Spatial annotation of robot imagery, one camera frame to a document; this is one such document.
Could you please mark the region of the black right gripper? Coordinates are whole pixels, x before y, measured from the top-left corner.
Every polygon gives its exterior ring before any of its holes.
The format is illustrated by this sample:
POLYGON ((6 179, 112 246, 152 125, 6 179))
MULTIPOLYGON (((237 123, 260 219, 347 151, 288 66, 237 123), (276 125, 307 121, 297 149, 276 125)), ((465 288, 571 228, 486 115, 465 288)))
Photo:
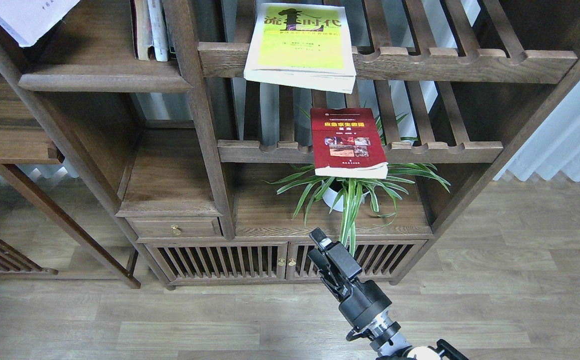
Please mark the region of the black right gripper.
POLYGON ((332 241, 320 228, 309 234, 316 247, 308 257, 317 267, 325 287, 340 302, 339 310, 355 332, 384 332, 392 325, 387 308, 392 301, 372 280, 362 282, 360 265, 339 242, 332 241))

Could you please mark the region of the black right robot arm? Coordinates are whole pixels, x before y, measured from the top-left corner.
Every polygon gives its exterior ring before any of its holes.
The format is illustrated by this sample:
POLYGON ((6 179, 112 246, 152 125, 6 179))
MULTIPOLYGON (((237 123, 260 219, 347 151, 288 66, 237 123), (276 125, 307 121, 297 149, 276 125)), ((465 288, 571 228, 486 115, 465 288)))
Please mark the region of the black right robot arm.
POLYGON ((362 269, 339 242, 320 228, 310 232, 316 248, 308 257, 316 265, 321 281, 339 302, 338 309, 351 324, 348 342, 368 338, 379 360, 465 360, 466 356, 444 339, 437 346, 411 346, 400 333, 400 325, 388 316, 392 301, 372 280, 358 278, 362 269))

